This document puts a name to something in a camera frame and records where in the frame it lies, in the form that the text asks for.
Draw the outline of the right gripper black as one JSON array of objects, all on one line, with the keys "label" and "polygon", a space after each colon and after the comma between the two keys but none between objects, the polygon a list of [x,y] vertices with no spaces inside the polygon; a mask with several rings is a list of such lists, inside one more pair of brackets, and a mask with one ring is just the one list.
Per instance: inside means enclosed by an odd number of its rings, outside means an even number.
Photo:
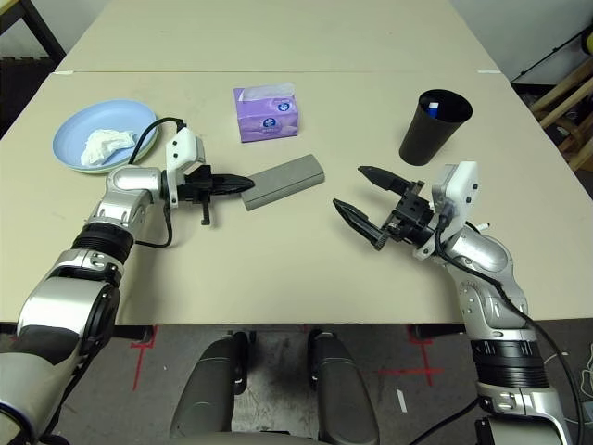
[{"label": "right gripper black", "polygon": [[421,248],[435,231],[429,226],[435,213],[430,208],[429,201],[420,196],[424,182],[411,182],[373,166],[359,166],[358,171],[372,184],[399,195],[400,200],[381,229],[356,207],[334,198],[333,204],[338,214],[350,228],[369,241],[375,250],[381,250],[388,239]]}]

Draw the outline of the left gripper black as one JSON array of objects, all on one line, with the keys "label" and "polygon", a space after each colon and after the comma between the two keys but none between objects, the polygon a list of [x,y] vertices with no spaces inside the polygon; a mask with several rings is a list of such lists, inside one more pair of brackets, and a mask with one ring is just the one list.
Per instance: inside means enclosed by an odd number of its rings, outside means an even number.
[{"label": "left gripper black", "polygon": [[254,187],[254,182],[245,177],[229,173],[212,174],[207,164],[184,176],[184,183],[178,186],[178,200],[202,206],[202,225],[210,225],[209,204],[211,196],[241,194]]}]

